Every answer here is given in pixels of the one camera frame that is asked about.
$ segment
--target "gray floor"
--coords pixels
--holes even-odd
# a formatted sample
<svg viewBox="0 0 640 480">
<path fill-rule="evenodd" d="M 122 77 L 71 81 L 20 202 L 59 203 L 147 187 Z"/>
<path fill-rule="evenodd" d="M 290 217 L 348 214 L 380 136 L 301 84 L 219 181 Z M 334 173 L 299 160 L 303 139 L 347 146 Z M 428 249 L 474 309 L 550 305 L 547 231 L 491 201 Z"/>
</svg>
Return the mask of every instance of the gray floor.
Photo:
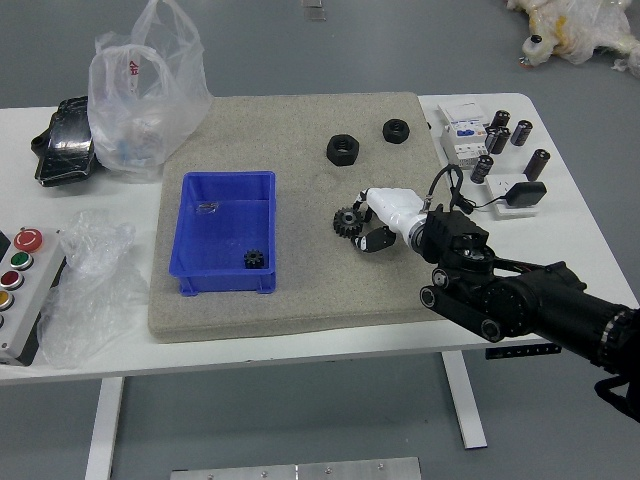
<svg viewBox="0 0 640 480">
<path fill-rule="evenodd" d="M 126 33 L 145 3 L 3 1 L 0 108 L 85 94 L 94 37 Z M 527 17 L 501 0 L 323 3 L 327 21 L 312 23 L 298 0 L 183 0 L 210 91 L 524 93 L 638 296 L 640 79 L 612 71 L 609 54 L 520 68 Z M 640 4 L 627 16 L 640 36 Z M 418 456 L 425 480 L 638 478 L 640 426 L 595 397 L 604 372 L 568 353 L 465 359 L 487 449 L 463 450 L 436 355 L 362 359 L 128 379 L 113 478 L 391 456 Z M 98 389 L 0 389 L 0 478 L 83 478 Z"/>
</svg>

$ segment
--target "robotic arm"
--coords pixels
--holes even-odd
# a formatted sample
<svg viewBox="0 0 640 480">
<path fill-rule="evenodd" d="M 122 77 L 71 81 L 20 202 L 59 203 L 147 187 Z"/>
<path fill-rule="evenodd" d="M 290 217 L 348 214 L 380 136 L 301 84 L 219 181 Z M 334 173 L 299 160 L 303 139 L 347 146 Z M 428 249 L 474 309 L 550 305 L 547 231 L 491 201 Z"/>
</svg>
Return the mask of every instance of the robotic arm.
<svg viewBox="0 0 640 480">
<path fill-rule="evenodd" d="M 564 262 L 542 266 L 496 257 L 486 243 L 489 234 L 465 214 L 445 212 L 442 205 L 429 210 L 432 191 L 433 185 L 425 201 L 407 189 L 361 192 L 352 209 L 340 212 L 350 212 L 355 223 L 375 213 L 385 225 L 358 236 L 360 225 L 351 230 L 351 241 L 374 252 L 400 234 L 425 261 L 437 264 L 433 285 L 420 292 L 425 307 L 490 342 L 535 333 L 590 360 L 616 375 L 599 382 L 597 394 L 640 422 L 640 311 L 586 294 L 586 284 Z M 365 201 L 363 217 L 358 209 Z M 498 276 L 496 270 L 518 275 Z M 625 384 L 626 397 L 611 391 Z"/>
</svg>

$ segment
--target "black gear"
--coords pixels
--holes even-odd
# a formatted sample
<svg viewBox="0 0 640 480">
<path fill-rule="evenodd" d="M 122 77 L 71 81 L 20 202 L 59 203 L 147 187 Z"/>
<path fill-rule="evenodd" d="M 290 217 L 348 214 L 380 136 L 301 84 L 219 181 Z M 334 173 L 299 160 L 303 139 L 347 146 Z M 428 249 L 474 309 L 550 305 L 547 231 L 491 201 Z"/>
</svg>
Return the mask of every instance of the black gear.
<svg viewBox="0 0 640 480">
<path fill-rule="evenodd" d="M 333 216 L 333 229 L 338 235 L 353 238 L 362 231 L 362 214 L 353 208 L 341 208 Z"/>
<path fill-rule="evenodd" d="M 262 268 L 264 267 L 264 254 L 260 250 L 249 250 L 244 254 L 245 268 Z"/>
</svg>

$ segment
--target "stuffed toy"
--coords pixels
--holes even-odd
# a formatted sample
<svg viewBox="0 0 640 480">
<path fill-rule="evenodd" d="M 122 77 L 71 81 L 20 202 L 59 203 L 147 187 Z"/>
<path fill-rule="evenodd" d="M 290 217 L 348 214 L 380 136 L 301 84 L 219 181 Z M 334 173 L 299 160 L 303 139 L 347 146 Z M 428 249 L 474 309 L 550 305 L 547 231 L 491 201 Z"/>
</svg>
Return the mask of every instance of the stuffed toy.
<svg viewBox="0 0 640 480">
<path fill-rule="evenodd" d="M 507 0 L 510 10 L 529 15 L 531 36 L 522 46 L 524 66 L 535 67 L 558 55 L 580 64 L 594 51 L 623 58 L 613 68 L 640 78 L 640 42 L 631 33 L 625 10 L 631 0 Z"/>
</svg>

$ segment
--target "black capacitor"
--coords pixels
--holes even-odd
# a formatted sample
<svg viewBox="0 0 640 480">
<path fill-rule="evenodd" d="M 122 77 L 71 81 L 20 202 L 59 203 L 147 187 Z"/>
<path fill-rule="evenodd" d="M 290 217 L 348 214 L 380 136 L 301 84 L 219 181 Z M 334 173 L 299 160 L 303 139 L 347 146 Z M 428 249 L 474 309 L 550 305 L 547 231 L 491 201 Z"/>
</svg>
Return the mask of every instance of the black capacitor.
<svg viewBox="0 0 640 480">
<path fill-rule="evenodd" d="M 506 110 L 498 110 L 491 121 L 492 127 L 506 127 L 511 115 Z"/>
<path fill-rule="evenodd" d="M 521 147 L 529 138 L 531 130 L 533 130 L 533 124 L 529 120 L 520 120 L 513 131 L 513 135 L 511 135 L 511 143 L 516 147 Z"/>
<path fill-rule="evenodd" d="M 487 153 L 492 153 L 494 155 L 502 153 L 510 136 L 511 131 L 507 127 L 498 127 L 498 138 L 496 138 L 493 148 L 491 148 L 491 150 L 487 149 Z"/>
<path fill-rule="evenodd" d="M 542 148 L 539 148 L 533 155 L 531 156 L 531 160 L 524 169 L 524 174 L 527 176 L 527 180 L 530 182 L 535 182 L 540 176 L 540 172 L 547 164 L 549 159 L 551 158 L 551 154 Z"/>
<path fill-rule="evenodd" d="M 473 172 L 471 172 L 471 181 L 473 183 L 484 182 L 484 177 L 487 176 L 491 167 L 493 167 L 493 158 L 489 155 L 480 155 L 478 163 L 476 163 L 476 166 L 473 167 Z"/>
<path fill-rule="evenodd" d="M 487 147 L 487 152 L 491 153 L 493 147 L 498 141 L 500 130 L 498 127 L 487 127 L 485 128 L 485 131 L 487 132 L 487 138 L 484 139 L 484 146 Z"/>
</svg>

